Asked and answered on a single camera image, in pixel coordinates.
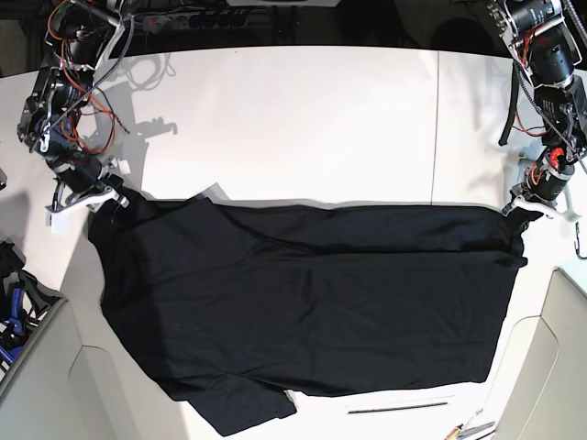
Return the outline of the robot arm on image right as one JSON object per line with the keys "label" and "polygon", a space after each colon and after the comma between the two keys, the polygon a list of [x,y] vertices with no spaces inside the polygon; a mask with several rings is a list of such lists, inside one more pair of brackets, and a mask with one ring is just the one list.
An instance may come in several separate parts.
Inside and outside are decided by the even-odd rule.
{"label": "robot arm on image right", "polygon": [[586,92],[575,69],[581,63],[579,39],[586,28],[570,1],[491,1],[487,5],[498,33],[513,59],[508,115],[500,146],[512,129],[521,128],[517,112],[524,94],[543,123],[543,149],[511,191],[503,215],[516,209],[559,215],[556,200],[575,168],[586,157]]}

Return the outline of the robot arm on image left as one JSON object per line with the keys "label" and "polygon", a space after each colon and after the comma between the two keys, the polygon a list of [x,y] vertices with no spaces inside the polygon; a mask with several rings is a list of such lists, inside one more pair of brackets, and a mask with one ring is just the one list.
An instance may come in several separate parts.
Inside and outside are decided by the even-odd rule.
{"label": "robot arm on image left", "polygon": [[[47,20],[49,52],[31,95],[27,98],[17,136],[29,151],[39,154],[55,175],[57,187],[48,212],[66,215],[77,208],[98,211],[112,202],[128,205],[122,180],[113,174],[116,160],[106,152],[121,122],[108,98],[95,93],[116,67],[96,72],[119,40],[131,42],[135,1],[61,1]],[[92,147],[77,129],[84,108],[91,107],[110,122],[102,147]]]}

